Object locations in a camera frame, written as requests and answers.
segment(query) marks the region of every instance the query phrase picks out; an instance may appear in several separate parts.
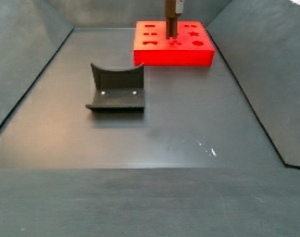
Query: gray floor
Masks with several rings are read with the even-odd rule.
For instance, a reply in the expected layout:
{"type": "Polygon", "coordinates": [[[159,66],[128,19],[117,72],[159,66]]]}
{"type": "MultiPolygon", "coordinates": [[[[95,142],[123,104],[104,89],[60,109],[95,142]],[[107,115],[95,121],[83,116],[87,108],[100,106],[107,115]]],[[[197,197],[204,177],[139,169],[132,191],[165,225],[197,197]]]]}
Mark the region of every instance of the gray floor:
{"type": "Polygon", "coordinates": [[[0,237],[300,237],[300,170],[0,169],[0,237]]]}
{"type": "Polygon", "coordinates": [[[0,131],[0,168],[280,168],[219,54],[145,67],[143,113],[93,113],[91,62],[131,67],[133,29],[75,30],[0,131]]]}

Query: gray wall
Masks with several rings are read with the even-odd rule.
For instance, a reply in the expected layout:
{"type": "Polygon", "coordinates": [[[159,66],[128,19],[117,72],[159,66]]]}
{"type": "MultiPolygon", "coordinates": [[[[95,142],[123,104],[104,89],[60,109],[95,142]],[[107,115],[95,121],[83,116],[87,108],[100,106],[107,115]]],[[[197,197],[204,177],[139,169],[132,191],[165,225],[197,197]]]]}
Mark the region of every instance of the gray wall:
{"type": "MultiPolygon", "coordinates": [[[[164,0],[45,0],[76,27],[135,27],[163,19],[164,0]]],[[[185,0],[180,19],[211,22],[231,0],[185,0]]]]}
{"type": "Polygon", "coordinates": [[[71,29],[41,0],[0,1],[0,124],[71,29]]]}
{"type": "Polygon", "coordinates": [[[234,0],[208,33],[284,162],[300,166],[300,6],[234,0]]]}

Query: red block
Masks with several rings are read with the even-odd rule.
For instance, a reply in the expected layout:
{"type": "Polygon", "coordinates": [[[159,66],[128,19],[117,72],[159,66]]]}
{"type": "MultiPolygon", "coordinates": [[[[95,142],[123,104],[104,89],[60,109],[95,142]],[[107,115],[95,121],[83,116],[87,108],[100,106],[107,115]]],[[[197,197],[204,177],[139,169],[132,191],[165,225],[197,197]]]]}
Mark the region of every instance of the red block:
{"type": "Polygon", "coordinates": [[[137,21],[133,64],[209,66],[214,46],[199,21],[177,21],[176,39],[165,39],[164,21],[137,21]]]}

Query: black bracket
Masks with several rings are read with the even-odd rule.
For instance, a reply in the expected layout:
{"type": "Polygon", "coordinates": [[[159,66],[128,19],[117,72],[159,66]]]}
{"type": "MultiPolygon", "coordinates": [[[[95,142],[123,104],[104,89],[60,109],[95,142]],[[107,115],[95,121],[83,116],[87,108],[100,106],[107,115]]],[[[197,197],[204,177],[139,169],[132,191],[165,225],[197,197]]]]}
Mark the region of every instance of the black bracket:
{"type": "Polygon", "coordinates": [[[127,70],[108,70],[91,64],[95,95],[89,110],[143,109],[143,65],[127,70]]]}

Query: black plastic part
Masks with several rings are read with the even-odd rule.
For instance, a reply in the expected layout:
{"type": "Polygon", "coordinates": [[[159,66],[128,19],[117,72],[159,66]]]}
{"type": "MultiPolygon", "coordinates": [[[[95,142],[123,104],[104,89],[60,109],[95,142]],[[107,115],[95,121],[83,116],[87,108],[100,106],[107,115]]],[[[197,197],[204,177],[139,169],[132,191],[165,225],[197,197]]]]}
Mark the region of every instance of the black plastic part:
{"type": "Polygon", "coordinates": [[[95,95],[89,110],[143,109],[143,65],[127,70],[108,70],[91,64],[95,95]]]}

